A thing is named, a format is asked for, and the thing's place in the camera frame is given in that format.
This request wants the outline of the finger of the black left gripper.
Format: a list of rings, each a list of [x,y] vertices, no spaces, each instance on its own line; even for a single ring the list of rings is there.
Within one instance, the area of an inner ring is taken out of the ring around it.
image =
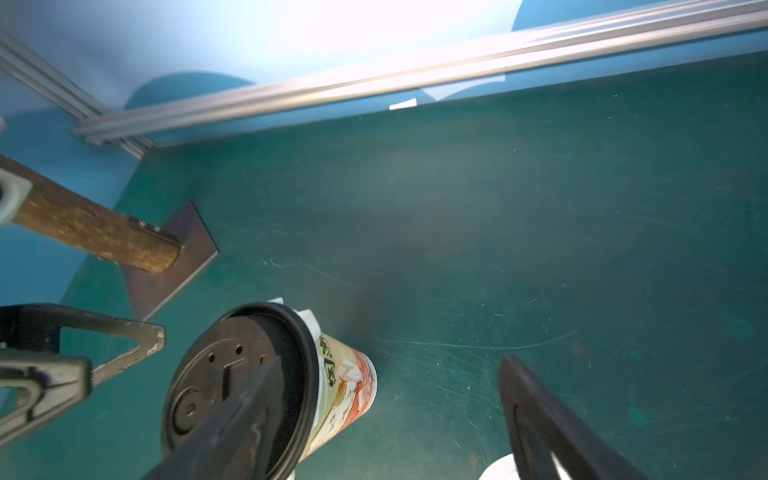
[[[92,363],[83,357],[3,350],[1,386],[19,392],[1,415],[1,445],[40,429],[91,394]]]
[[[160,352],[163,326],[56,304],[1,308],[1,343],[11,349],[91,360],[94,386]]]

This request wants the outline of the printed paper milk tea cup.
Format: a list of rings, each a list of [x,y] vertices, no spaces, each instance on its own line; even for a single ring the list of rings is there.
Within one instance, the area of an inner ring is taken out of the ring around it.
[[[373,405],[378,389],[377,372],[367,355],[325,334],[315,345],[320,387],[301,460],[363,416]]]

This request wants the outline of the pink cherry blossom tree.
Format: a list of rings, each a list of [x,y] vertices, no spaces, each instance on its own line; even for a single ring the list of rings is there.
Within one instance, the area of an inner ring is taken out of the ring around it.
[[[31,182],[31,191],[13,222],[100,259],[150,274],[168,270],[178,259],[176,240],[95,203],[3,156],[1,171]]]

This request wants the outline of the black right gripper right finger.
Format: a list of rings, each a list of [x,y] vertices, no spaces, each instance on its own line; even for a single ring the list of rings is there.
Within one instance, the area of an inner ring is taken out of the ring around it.
[[[502,358],[498,389],[522,479],[644,479],[522,360]]]

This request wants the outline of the aluminium frame left post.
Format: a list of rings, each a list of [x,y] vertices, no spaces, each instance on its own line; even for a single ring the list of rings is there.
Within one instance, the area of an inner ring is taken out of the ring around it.
[[[79,122],[110,113],[104,104],[5,30],[1,30],[1,69]]]

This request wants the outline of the white leak-proof paper stack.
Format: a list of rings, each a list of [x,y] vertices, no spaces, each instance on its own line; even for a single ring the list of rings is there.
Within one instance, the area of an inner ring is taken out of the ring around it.
[[[560,479],[571,480],[568,472],[563,468],[559,459],[551,455]],[[513,454],[499,458],[489,465],[479,477],[479,480],[520,480],[517,465]]]

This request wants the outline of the aluminium frame back bar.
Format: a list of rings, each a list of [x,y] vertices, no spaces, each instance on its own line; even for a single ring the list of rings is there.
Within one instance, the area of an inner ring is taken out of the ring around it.
[[[75,129],[101,145],[145,134],[292,111],[456,81],[764,29],[764,1],[676,1],[522,30],[294,80],[90,117]]]

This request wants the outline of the black plastic cup lid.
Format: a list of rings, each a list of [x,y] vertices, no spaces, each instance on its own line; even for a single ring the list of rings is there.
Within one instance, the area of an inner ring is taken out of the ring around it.
[[[311,430],[320,367],[307,327],[290,307],[277,302],[228,312],[187,350],[165,399],[163,460],[242,389],[257,367],[277,358],[284,378],[283,419],[264,479],[291,478]]]

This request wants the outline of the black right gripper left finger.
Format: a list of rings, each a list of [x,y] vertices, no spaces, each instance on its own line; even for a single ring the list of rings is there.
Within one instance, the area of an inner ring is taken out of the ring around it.
[[[283,419],[279,358],[255,370],[244,387],[161,461],[146,479],[264,479]]]

